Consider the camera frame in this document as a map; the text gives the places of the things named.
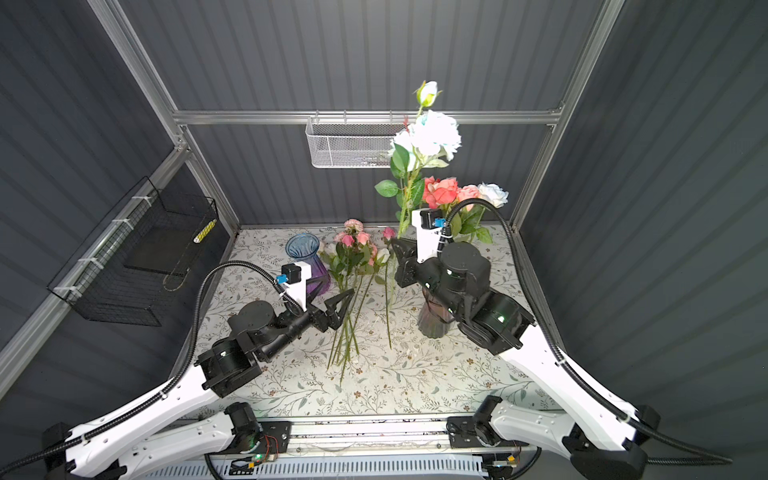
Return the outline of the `pink glass vase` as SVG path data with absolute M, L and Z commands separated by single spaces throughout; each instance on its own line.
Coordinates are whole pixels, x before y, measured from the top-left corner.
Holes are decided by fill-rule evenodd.
M 426 287 L 422 289 L 422 294 L 424 305 L 418 316 L 418 329 L 427 338 L 442 338 L 453 325 L 454 315 Z

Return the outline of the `red pink rose stem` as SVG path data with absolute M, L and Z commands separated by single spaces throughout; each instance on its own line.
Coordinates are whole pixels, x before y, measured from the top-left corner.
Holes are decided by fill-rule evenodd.
M 459 186 L 455 177 L 436 179 L 434 194 L 438 202 L 438 208 L 447 208 L 458 197 Z

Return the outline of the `deep pink rose stem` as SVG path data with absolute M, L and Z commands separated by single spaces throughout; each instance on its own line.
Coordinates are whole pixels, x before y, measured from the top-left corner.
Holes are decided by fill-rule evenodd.
M 434 194 L 435 184 L 436 179 L 434 177 L 430 176 L 424 178 L 422 201 L 426 203 L 430 209 L 435 209 L 438 207 L 438 202 Z

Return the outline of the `light pink rose stem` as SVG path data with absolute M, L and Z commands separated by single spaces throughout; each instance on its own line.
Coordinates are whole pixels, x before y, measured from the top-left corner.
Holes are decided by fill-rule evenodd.
M 476 185 L 466 185 L 457 190 L 456 199 L 450 204 L 447 212 L 450 213 L 460 202 L 479 198 L 480 192 Z M 480 227 L 480 221 L 484 213 L 484 208 L 475 204 L 468 205 L 454 215 L 451 222 L 452 234 L 455 238 L 462 236 L 468 241 L 474 239 L 477 229 Z

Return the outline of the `white spray rose stem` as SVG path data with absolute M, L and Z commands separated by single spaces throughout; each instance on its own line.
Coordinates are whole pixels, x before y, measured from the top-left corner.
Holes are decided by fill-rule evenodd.
M 414 91 L 418 111 L 406 120 L 390 142 L 387 152 L 390 180 L 375 185 L 376 192 L 393 198 L 398 205 L 396 236 L 401 238 L 411 225 L 411 213 L 423 203 L 425 169 L 445 168 L 462 145 L 459 125 L 454 117 L 434 111 L 441 95 L 435 81 L 424 81 Z

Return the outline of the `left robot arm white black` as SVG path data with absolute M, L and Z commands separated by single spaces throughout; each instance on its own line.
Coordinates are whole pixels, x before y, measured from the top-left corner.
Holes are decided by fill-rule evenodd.
M 309 327 L 338 329 L 353 290 L 277 314 L 262 300 L 229 318 L 231 333 L 200 354 L 178 381 L 168 381 L 127 405 L 71 428 L 57 425 L 45 434 L 56 448 L 46 460 L 48 479 L 135 479 L 200 455 L 237 446 L 264 451 L 266 438 L 253 410 L 242 402 L 185 427 L 180 417 L 233 393 L 257 378 L 274 358 Z

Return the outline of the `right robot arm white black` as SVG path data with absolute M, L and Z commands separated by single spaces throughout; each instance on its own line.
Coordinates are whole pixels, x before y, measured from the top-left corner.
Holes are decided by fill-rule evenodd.
M 513 298 L 490 285 L 491 263 L 468 243 L 443 250 L 395 239 L 401 287 L 419 284 L 474 344 L 519 368 L 560 407 L 541 412 L 489 396 L 473 421 L 487 445 L 521 441 L 554 452 L 587 479 L 639 479 L 649 462 L 644 435 L 619 421 L 579 386 L 556 359 L 543 329 Z

